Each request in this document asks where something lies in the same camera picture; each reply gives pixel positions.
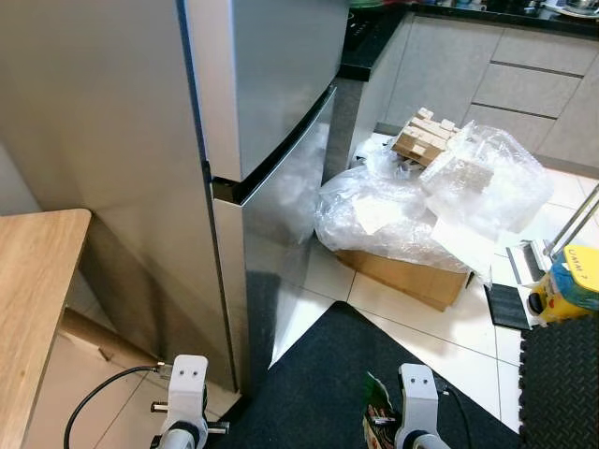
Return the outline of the black kitchen countertop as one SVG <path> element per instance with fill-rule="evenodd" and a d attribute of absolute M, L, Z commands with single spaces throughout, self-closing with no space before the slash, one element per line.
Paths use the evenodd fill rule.
<path fill-rule="evenodd" d="M 508 14 L 423 3 L 394 3 L 352 9 L 351 21 L 348 22 L 343 44 L 341 68 L 335 76 L 355 81 L 368 81 L 378 65 L 378 60 L 384 55 L 394 31 L 401 25 L 403 18 L 410 16 L 518 27 L 518 29 L 585 38 L 591 41 L 599 38 L 597 21 L 569 18 L 564 14 L 548 11 L 536 14 Z"/>

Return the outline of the small black ribbed pad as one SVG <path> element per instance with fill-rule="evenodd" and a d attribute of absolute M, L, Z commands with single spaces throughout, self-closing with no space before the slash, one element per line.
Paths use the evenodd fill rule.
<path fill-rule="evenodd" d="M 485 286 L 490 317 L 493 325 L 526 332 L 532 326 L 528 321 L 525 299 L 517 287 L 504 283 L 491 283 Z"/>

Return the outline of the yellow lidded tub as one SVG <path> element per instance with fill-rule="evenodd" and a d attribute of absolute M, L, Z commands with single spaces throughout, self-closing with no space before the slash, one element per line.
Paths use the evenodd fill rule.
<path fill-rule="evenodd" d="M 599 251 L 586 245 L 566 245 L 551 258 L 550 269 L 531 288 L 528 308 L 551 324 L 599 309 Z"/>

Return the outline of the light wooden dining table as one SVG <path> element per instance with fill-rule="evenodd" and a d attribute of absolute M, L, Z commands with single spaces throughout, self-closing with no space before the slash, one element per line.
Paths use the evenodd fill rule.
<path fill-rule="evenodd" d="M 0 449 L 22 449 L 46 388 L 57 328 L 137 365 L 147 354 L 66 308 L 93 214 L 87 209 L 0 215 Z"/>

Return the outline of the green snack pouch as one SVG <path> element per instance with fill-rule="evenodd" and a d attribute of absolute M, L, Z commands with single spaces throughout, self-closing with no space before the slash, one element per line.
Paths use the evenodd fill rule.
<path fill-rule="evenodd" d="M 365 412 L 362 420 L 368 449 L 395 449 L 398 416 L 386 387 L 371 372 L 365 373 Z"/>

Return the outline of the beige cardboard packing insert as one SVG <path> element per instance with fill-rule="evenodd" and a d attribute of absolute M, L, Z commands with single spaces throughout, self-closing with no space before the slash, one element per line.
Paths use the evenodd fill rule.
<path fill-rule="evenodd" d="M 460 128 L 452 121 L 438 121 L 432 111 L 419 108 L 395 137 L 392 151 L 406 161 L 427 167 L 445 152 L 448 141 L 458 133 Z"/>

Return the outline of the silver fridge body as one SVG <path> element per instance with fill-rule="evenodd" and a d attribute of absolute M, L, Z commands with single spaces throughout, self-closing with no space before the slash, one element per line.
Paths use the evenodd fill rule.
<path fill-rule="evenodd" d="M 0 0 L 0 144 L 44 210 L 93 214 L 117 334 L 237 392 L 184 31 L 183 0 Z"/>

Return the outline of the silver metal hand cart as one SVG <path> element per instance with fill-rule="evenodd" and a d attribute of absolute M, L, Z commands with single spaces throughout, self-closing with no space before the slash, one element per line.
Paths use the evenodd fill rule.
<path fill-rule="evenodd" d="M 594 187 L 553 239 L 524 239 L 521 243 L 506 248 L 506 255 L 512 262 L 515 282 L 530 286 L 543 278 L 551 270 L 555 256 L 563 252 L 566 245 L 572 244 L 586 223 L 594 217 L 598 202 L 598 187 Z"/>

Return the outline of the black foam floor tile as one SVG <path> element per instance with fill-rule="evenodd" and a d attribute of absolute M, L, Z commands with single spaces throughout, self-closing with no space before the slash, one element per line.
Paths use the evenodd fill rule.
<path fill-rule="evenodd" d="M 599 316 L 521 337 L 520 449 L 599 449 Z"/>

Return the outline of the large brown cardboard box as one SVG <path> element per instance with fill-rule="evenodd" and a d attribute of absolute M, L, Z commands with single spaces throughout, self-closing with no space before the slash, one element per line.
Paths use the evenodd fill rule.
<path fill-rule="evenodd" d="M 334 251 L 343 265 L 372 281 L 401 291 L 436 311 L 445 311 L 474 277 L 472 272 L 450 272 L 431 266 L 410 264 L 363 251 Z"/>

